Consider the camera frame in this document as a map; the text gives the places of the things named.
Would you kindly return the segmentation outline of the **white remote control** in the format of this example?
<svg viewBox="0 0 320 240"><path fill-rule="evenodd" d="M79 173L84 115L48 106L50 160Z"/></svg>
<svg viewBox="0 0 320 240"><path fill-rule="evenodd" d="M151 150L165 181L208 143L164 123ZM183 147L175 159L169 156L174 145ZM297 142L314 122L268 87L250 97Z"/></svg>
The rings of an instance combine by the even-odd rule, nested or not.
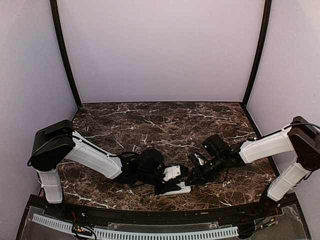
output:
<svg viewBox="0 0 320 240"><path fill-rule="evenodd" d="M185 182L180 182L177 184L178 187L180 187L179 190L171 190L164 194L163 196L170 196L170 195L179 195L179 194L187 194L191 192L191 186L185 185Z"/></svg>

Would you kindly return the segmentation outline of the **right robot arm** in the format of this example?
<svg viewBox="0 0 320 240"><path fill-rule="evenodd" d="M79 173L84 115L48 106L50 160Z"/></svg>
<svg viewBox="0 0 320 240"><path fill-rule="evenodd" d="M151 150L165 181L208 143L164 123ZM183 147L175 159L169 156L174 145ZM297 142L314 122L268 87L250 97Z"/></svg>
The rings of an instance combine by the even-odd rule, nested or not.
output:
<svg viewBox="0 0 320 240"><path fill-rule="evenodd" d="M194 167L185 181L187 186L213 182L221 170L242 167L281 153L295 153L290 166L267 188L267 197L255 205L255 213L260 217L266 217L274 210L274 202L320 168L320 127L301 116L294 117L290 124L277 131L233 146L217 134L208 137L202 146L212 158L206 159L198 152L188 156Z"/></svg>

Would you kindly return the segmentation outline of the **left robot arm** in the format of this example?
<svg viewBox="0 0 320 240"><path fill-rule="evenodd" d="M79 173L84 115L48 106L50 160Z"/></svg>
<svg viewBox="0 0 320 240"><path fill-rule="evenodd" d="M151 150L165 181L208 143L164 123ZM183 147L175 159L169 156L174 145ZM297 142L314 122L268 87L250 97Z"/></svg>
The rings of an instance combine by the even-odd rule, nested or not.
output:
<svg viewBox="0 0 320 240"><path fill-rule="evenodd" d="M71 213L70 206L63 201L57 169L63 159L79 163L118 184L141 182L152 185L156 195L176 194L183 190L179 183L183 167L166 166L164 156L158 150L112 154L82 137L70 120L62 120L36 132L27 162L27 166L33 167L39 175L46 200L60 218L67 218Z"/></svg>

